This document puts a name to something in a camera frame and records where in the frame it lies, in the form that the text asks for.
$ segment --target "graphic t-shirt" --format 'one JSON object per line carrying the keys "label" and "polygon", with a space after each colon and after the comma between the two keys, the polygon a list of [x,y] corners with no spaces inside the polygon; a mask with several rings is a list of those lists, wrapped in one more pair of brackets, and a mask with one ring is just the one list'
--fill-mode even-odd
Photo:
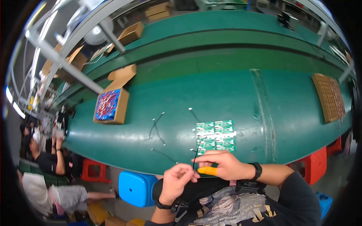
{"label": "graphic t-shirt", "polygon": [[[278,202],[257,193],[238,193],[229,186],[200,199],[200,204],[203,207],[189,226],[320,225],[319,202],[297,172],[285,180]],[[159,224],[146,221],[145,226]]]}

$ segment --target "blue plastic stool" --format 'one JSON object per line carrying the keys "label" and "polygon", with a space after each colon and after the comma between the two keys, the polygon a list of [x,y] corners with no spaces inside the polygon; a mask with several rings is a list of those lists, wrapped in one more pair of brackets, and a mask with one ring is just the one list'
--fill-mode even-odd
{"label": "blue plastic stool", "polygon": [[323,219],[325,217],[325,215],[328,213],[328,210],[332,205],[333,199],[331,197],[329,197],[328,195],[325,195],[320,192],[317,192],[316,196],[319,200],[320,208],[322,209],[322,218],[321,219]]}
{"label": "blue plastic stool", "polygon": [[154,206],[152,192],[157,181],[153,175],[123,171],[119,174],[118,180],[119,196],[134,206]]}

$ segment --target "hand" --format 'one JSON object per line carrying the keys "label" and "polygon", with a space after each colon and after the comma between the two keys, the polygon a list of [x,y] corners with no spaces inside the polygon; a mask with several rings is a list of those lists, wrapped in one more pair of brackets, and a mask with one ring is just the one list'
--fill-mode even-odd
{"label": "hand", "polygon": [[203,156],[191,161],[198,162],[199,168],[211,167],[213,162],[218,163],[216,176],[224,180],[250,180],[255,176],[255,167],[253,165],[240,162],[227,150],[207,151]]}
{"label": "hand", "polygon": [[162,192],[159,198],[161,204],[172,205],[184,192],[185,185],[192,181],[197,182],[200,175],[189,164],[179,163],[166,170],[163,177]]}
{"label": "hand", "polygon": [[55,142],[56,142],[56,137],[55,135],[51,138],[51,146],[55,146]]}
{"label": "hand", "polygon": [[62,144],[63,144],[63,139],[62,138],[58,138],[56,140],[56,149],[59,150],[62,148]]}

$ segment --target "red plastic stool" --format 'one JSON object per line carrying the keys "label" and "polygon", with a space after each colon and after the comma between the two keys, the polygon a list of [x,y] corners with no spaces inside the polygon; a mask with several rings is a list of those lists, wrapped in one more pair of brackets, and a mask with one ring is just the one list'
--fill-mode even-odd
{"label": "red plastic stool", "polygon": [[342,150],[342,138],[339,137],[332,146],[327,146],[327,157]]}
{"label": "red plastic stool", "polygon": [[327,169],[327,148],[323,147],[315,153],[296,162],[304,162],[304,179],[309,185],[313,185],[325,174]]}
{"label": "red plastic stool", "polygon": [[[97,175],[96,171],[92,169],[92,166],[99,166],[99,176]],[[111,183],[111,180],[106,178],[106,165],[87,158],[85,158],[83,161],[83,172],[81,179],[89,182]]]}

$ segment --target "pink bag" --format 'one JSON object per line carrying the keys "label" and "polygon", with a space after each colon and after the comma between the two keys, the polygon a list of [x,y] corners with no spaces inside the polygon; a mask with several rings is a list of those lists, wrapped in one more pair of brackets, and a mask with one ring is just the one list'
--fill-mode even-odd
{"label": "pink bag", "polygon": [[54,204],[56,206],[56,211],[57,211],[58,215],[63,216],[64,212],[65,212],[63,207],[57,201],[55,201],[54,197],[51,195],[50,192],[49,192],[49,194],[50,194],[51,199],[53,199],[53,202],[54,202]]}

